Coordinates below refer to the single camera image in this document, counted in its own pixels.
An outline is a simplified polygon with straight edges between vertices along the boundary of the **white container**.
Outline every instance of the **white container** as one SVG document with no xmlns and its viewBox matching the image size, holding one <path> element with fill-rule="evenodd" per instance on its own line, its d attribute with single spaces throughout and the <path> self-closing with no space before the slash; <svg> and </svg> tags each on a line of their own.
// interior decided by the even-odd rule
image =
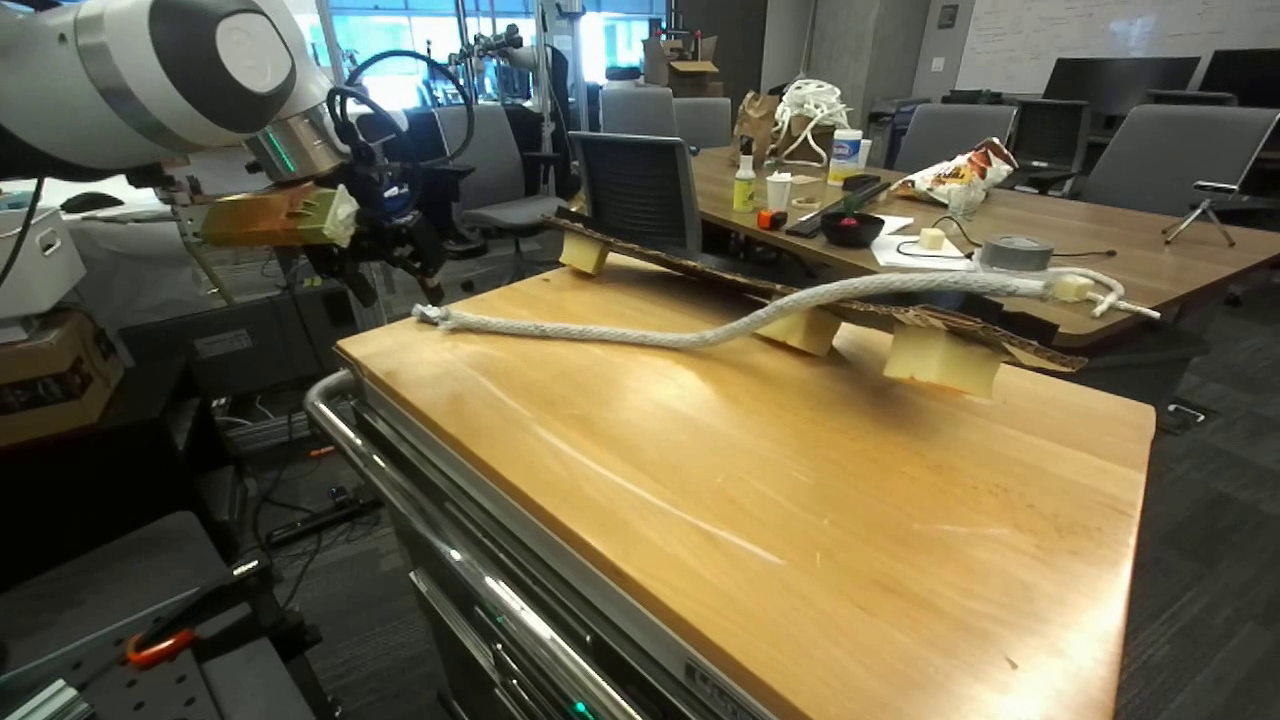
<svg viewBox="0 0 1280 720">
<path fill-rule="evenodd" d="M 797 182 L 790 170 L 771 170 L 771 176 L 764 178 L 764 189 L 767 189 L 767 210 L 789 210 L 789 208 L 790 208 L 790 182 Z"/>
<path fill-rule="evenodd" d="M 832 165 L 827 165 L 827 182 L 844 182 L 849 176 L 862 170 L 862 130 L 860 126 L 835 126 L 832 130 Z"/>
<path fill-rule="evenodd" d="M 0 208 L 0 267 L 17 251 L 17 232 L 22 222 L 22 208 Z M 26 239 L 11 260 L 11 273 L 0 285 L 0 325 L 21 317 L 41 317 L 61 302 L 85 274 L 85 260 L 65 232 L 61 210 L 41 208 L 30 214 Z"/>
</svg>

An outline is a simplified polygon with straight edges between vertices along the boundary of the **white cable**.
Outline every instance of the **white cable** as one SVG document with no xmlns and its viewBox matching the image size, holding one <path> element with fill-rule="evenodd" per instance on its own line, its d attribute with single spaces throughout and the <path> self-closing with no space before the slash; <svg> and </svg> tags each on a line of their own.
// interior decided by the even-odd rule
<svg viewBox="0 0 1280 720">
<path fill-rule="evenodd" d="M 780 295 L 739 320 L 728 320 L 718 326 L 705 333 L 648 333 L 648 326 L 599 326 L 599 325 L 541 325 L 541 320 L 501 320 L 501 317 L 473 317 L 445 302 L 415 302 L 411 317 L 422 325 L 435 325 L 445 333 L 487 333 L 487 335 L 536 335 L 536 339 L 581 339 L 581 345 L 641 345 L 641 347 L 710 347 L 728 345 L 737 335 L 749 335 L 780 317 L 844 302 L 860 295 L 897 295 L 897 290 L 976 290 L 976 295 L 1051 295 L 1051 279 L 1059 274 L 1084 274 L 1090 285 L 1105 285 L 1107 290 L 1096 301 L 1096 308 L 1130 308 L 1148 312 L 1141 302 L 1119 302 L 1119 285 L 1112 274 L 1089 273 L 1089 267 L 1051 267 L 1051 273 L 986 273 L 986 267 L 962 267 L 962 273 L 880 273 L 880 274 L 850 274 L 835 285 L 800 287 L 790 295 Z"/>
</svg>

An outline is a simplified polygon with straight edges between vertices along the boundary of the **bottle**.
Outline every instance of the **bottle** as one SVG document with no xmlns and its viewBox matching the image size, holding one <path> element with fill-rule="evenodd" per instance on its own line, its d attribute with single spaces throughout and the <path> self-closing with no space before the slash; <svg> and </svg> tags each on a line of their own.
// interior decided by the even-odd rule
<svg viewBox="0 0 1280 720">
<path fill-rule="evenodd" d="M 860 126 L 835 126 L 827 182 L 840 189 L 860 168 L 862 168 L 862 130 Z"/>
<path fill-rule="evenodd" d="M 755 208 L 755 168 L 750 168 L 750 155 L 739 155 L 733 170 L 733 210 L 750 210 L 750 208 Z"/>
</svg>

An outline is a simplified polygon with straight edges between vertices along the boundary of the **window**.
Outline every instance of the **window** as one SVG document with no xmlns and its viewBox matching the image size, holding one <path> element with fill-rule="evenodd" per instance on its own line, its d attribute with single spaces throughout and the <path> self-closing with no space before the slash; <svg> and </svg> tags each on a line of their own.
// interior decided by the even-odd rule
<svg viewBox="0 0 1280 720">
<path fill-rule="evenodd" d="M 345 72 L 376 52 L 411 47 L 432 58 L 452 58 L 458 36 L 501 36 L 506 25 L 533 44 L 541 0 L 463 0 L 463 26 L 452 0 L 326 0 L 332 36 L 345 52 Z M 317 0 L 286 0 L 317 62 L 332 67 Z M 666 14 L 666 0 L 585 0 L 581 14 L 581 75 L 604 81 L 611 62 L 643 62 L 643 36 L 650 20 Z M 386 58 L 365 75 L 365 89 L 384 107 L 421 102 L 422 67 L 411 58 Z"/>
</svg>

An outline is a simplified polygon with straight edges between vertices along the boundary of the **computer monitor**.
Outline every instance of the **computer monitor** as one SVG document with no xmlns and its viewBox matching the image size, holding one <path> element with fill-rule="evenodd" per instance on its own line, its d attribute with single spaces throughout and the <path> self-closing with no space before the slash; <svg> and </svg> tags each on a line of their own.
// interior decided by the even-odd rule
<svg viewBox="0 0 1280 720">
<path fill-rule="evenodd" d="M 1280 107 L 1280 47 L 1210 52 L 1198 93 L 1231 93 L 1241 102 Z"/>
<path fill-rule="evenodd" d="M 1187 89 L 1198 56 L 1059 56 L 1045 96 L 1084 101 L 1090 117 L 1116 121 L 1153 89 Z"/>
</svg>

